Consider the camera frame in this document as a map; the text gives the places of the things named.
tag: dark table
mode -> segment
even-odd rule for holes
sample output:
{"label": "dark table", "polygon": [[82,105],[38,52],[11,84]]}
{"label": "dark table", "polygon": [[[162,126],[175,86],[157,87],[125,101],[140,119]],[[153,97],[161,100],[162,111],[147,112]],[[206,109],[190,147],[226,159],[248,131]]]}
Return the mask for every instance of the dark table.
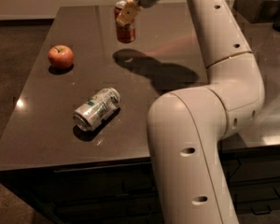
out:
{"label": "dark table", "polygon": [[[237,19],[266,103],[252,127],[220,143],[220,156],[238,211],[263,214],[264,203],[280,206],[280,34]],[[113,7],[62,7],[15,101],[0,141],[0,182],[56,223],[162,223],[147,112],[163,93],[207,84],[207,76],[186,4],[146,9],[135,26],[136,40],[122,44]],[[75,53],[63,73],[47,58],[57,44]],[[106,87],[120,93],[120,110],[82,132],[73,111]]]}

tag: apple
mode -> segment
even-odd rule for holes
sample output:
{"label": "apple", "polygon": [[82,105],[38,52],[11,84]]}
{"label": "apple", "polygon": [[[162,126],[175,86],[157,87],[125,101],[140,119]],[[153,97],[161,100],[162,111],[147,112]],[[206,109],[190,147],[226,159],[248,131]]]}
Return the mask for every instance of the apple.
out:
{"label": "apple", "polygon": [[49,50],[48,58],[54,68],[64,70],[72,66],[74,52],[65,45],[57,45]]}

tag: can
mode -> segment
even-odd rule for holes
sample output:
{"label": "can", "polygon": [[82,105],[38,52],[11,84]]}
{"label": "can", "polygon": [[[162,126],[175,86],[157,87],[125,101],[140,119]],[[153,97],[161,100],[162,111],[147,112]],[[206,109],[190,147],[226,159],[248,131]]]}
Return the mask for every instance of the can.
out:
{"label": "can", "polygon": [[119,108],[119,103],[120,95],[114,88],[102,89],[74,111],[74,122],[84,132],[94,131]]}
{"label": "can", "polygon": [[122,11],[123,7],[127,1],[118,1],[115,4],[114,8],[114,16],[115,16],[115,24],[116,24],[116,34],[119,42],[122,43],[131,43],[135,40],[135,27],[134,27],[134,20],[131,24],[127,24],[124,27],[120,26],[116,19],[120,12]]}

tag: concrete floor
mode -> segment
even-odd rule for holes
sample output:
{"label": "concrete floor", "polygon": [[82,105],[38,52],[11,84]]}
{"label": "concrete floor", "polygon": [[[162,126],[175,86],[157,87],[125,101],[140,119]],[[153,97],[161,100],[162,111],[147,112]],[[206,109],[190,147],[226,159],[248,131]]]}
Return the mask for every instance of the concrete floor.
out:
{"label": "concrete floor", "polygon": [[[0,25],[0,137],[13,111],[50,24]],[[280,224],[280,210],[269,215],[238,216],[240,224]],[[0,185],[0,224],[50,224],[9,190]]]}

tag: table top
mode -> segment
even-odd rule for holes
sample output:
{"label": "table top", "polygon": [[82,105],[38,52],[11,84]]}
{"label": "table top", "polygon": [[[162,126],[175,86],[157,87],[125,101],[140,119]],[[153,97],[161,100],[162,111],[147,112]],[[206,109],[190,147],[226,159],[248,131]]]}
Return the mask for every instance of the table top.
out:
{"label": "table top", "polygon": [[[256,55],[266,89],[254,124],[222,142],[223,151],[280,145],[280,34],[272,25],[238,22]],[[0,171],[71,164],[148,161],[147,112],[163,93],[207,84],[186,4],[159,4],[136,18],[136,40],[116,38],[112,6],[61,7],[0,141]],[[75,53],[73,69],[56,73],[48,51]],[[84,133],[73,111],[113,87],[120,110]]]}

